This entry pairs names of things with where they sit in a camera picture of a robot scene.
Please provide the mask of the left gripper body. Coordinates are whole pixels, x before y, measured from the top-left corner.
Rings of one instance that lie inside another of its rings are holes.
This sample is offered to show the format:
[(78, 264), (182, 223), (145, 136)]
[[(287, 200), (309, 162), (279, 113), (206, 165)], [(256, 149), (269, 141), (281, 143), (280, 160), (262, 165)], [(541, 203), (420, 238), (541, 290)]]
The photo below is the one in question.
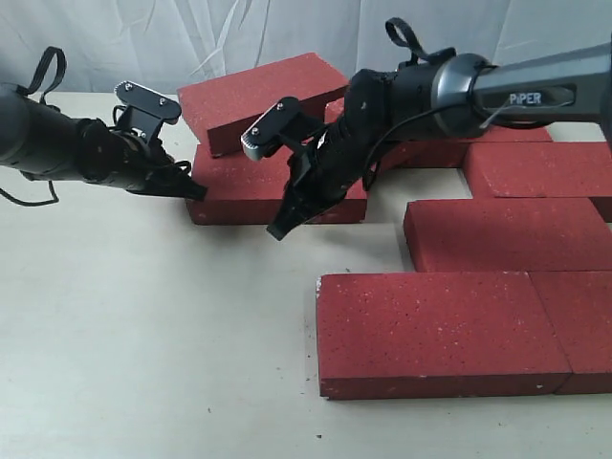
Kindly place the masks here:
[(177, 162), (160, 140), (150, 143), (113, 130), (101, 120), (81, 120), (74, 160), (82, 180), (145, 196), (189, 196), (190, 163)]

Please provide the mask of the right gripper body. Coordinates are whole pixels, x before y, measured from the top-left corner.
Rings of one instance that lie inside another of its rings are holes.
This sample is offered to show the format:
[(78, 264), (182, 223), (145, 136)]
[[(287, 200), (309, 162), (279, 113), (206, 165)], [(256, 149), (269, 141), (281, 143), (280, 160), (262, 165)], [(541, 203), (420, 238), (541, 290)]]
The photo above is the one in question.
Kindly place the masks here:
[(383, 133), (378, 122), (352, 122), (346, 117), (325, 126), (291, 163), (284, 194), (284, 218), (302, 225), (342, 201), (357, 181), (371, 186), (381, 160), (372, 151)]

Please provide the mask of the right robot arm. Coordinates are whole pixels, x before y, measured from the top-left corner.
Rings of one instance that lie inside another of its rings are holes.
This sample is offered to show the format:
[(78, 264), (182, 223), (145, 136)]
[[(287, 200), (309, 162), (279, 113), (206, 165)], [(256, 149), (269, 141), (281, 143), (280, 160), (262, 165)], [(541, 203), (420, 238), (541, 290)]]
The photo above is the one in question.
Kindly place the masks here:
[(348, 189), (376, 181), (383, 156), (402, 142), (482, 136), (494, 124), (530, 127), (596, 123), (611, 134), (611, 47), (494, 66), (461, 54), (395, 72), (362, 69), (350, 80), (343, 111), (289, 162), (275, 239), (339, 204)]

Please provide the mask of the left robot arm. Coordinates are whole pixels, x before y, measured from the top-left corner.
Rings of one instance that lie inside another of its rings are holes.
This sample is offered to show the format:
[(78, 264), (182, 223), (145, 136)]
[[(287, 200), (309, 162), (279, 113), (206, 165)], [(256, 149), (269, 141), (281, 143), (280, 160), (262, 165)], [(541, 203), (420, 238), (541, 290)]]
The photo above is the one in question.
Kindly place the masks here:
[(1, 88), (1, 164), (30, 181), (75, 181), (120, 188), (142, 196), (201, 201), (206, 188), (190, 176), (188, 161), (175, 161), (158, 135), (175, 124), (180, 104), (140, 84), (115, 89), (120, 104), (114, 125), (73, 119), (50, 105)]

